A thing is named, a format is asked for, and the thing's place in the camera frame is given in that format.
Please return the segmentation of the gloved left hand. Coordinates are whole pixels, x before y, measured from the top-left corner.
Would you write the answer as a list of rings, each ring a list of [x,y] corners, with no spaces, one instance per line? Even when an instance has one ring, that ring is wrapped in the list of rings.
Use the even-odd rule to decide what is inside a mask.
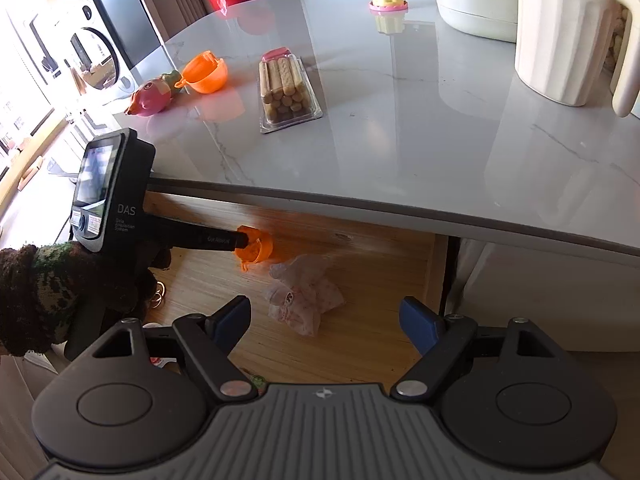
[[[151,270],[170,264],[170,249],[151,243],[115,255],[78,242],[2,249],[1,353],[62,344],[80,311],[100,302],[110,318],[140,318],[156,292]]]

